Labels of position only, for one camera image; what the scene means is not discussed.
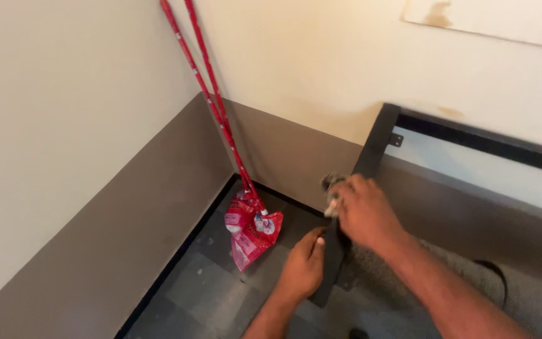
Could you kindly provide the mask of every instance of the brown lower wall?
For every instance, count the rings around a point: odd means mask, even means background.
[[[0,339],[112,338],[233,168],[200,95],[0,291]]]
[[[225,103],[252,177],[324,210],[321,178],[328,171],[350,174],[363,147]],[[469,258],[510,264],[542,277],[541,209],[391,156],[384,156],[377,181],[413,234]]]

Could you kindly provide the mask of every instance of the person's hand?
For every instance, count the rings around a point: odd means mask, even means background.
[[[336,206],[340,228],[352,241],[378,250],[405,233],[386,196],[372,179],[355,174],[331,190],[342,198]]]
[[[311,296],[323,279],[324,227],[308,232],[290,251],[274,294],[295,304]]]

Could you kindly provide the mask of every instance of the red plastic wrapper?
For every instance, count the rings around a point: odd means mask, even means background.
[[[243,272],[266,249],[275,243],[282,212],[261,215],[251,193],[237,192],[225,213],[225,227],[231,232],[231,255],[237,268]]]

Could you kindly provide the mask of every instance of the floor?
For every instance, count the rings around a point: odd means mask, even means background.
[[[240,186],[238,181],[223,199],[126,339],[240,338],[273,290],[290,249],[309,230],[327,224],[260,192],[270,212],[284,213],[284,223],[277,243],[240,273],[223,222]],[[354,327],[366,330],[370,338],[440,338],[420,305],[395,306],[384,293],[350,275],[347,269],[341,272],[326,307],[309,301],[301,304],[291,318],[287,338],[341,339]]]

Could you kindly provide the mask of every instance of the red broom handle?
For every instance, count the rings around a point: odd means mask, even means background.
[[[185,0],[185,6],[187,7],[187,12],[190,15],[190,20],[192,21],[192,26],[194,28],[194,32],[196,33],[196,40],[198,40],[198,46],[202,51],[202,59],[204,60],[204,65],[206,65],[206,70],[208,71],[210,83],[213,85],[213,93],[215,93],[215,99],[217,100],[217,105],[219,106],[219,110],[221,111],[221,118],[225,122],[227,131],[231,136],[233,136],[229,127],[227,113],[225,112],[225,105],[223,104],[221,94],[219,93],[219,85],[217,84],[217,79],[215,78],[215,72],[213,70],[213,66],[210,64],[210,60],[208,58],[208,50],[206,48],[206,44],[204,43],[204,38],[202,37],[202,31],[200,30],[200,26],[198,25],[198,16],[196,15],[196,9],[194,8],[192,0]]]
[[[248,172],[246,171],[246,167],[244,167],[244,163],[242,162],[242,158],[237,152],[236,143],[234,142],[233,137],[229,134],[229,131],[227,130],[227,128],[225,128],[226,118],[223,119],[221,117],[221,115],[219,114],[219,111],[217,110],[217,107],[215,106],[212,98],[210,97],[210,93],[208,92],[206,84],[204,83],[204,80],[202,79],[202,76],[200,72],[198,71],[198,68],[196,67],[196,63],[193,60],[192,53],[190,52],[189,48],[187,47],[187,44],[185,43],[185,40],[183,39],[183,36],[181,35],[181,31],[179,30],[179,26],[177,25],[177,21],[175,20],[175,16],[173,15],[173,11],[171,10],[169,3],[167,2],[167,0],[160,0],[160,6],[162,7],[164,14],[166,14],[166,18],[168,19],[170,26],[173,29],[175,36],[177,37],[177,41],[179,42],[179,45],[181,46],[181,49],[183,50],[183,54],[185,54],[187,62],[189,63],[194,75],[196,76],[196,80],[200,84],[200,88],[202,89],[202,93],[204,93],[204,98],[206,99],[206,102],[210,106],[210,109],[213,111],[213,115],[215,116],[215,119],[217,119],[217,122],[219,123],[221,127],[223,135],[225,136],[225,140],[227,140],[227,143],[229,143],[230,145],[231,151],[233,152],[234,157],[236,158],[236,164],[239,167],[242,178],[245,179],[245,182],[248,184],[248,186],[250,186],[250,189],[252,190],[252,194],[254,195],[254,199],[258,202],[258,205],[260,206],[261,212],[266,213],[264,204],[261,201],[260,197],[258,196],[258,193],[256,192],[256,190],[254,189],[254,184],[252,183],[252,180],[250,179],[250,175],[248,175]]]

